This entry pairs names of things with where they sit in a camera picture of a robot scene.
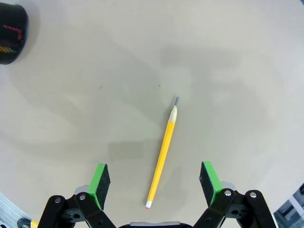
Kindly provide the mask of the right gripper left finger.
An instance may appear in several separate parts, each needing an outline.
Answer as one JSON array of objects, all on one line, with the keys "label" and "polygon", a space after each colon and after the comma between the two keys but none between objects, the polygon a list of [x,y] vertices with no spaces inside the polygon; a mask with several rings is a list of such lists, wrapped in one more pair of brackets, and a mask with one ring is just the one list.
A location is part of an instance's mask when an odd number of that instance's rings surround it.
[{"label": "right gripper left finger", "polygon": [[40,221],[39,228],[73,228],[85,222],[90,228],[114,228],[114,223],[104,212],[104,204],[110,186],[107,164],[99,164],[86,190],[65,199],[51,196]]}]

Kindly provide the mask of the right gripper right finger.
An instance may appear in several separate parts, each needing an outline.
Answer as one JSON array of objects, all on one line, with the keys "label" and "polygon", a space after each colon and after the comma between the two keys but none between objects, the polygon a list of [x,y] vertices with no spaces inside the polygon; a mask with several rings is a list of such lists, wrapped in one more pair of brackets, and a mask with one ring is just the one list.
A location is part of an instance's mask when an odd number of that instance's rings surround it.
[{"label": "right gripper right finger", "polygon": [[249,190],[245,194],[225,188],[209,161],[201,163],[199,180],[208,208],[195,228],[219,228],[225,219],[235,219],[241,228],[274,228],[276,226],[263,194]]}]

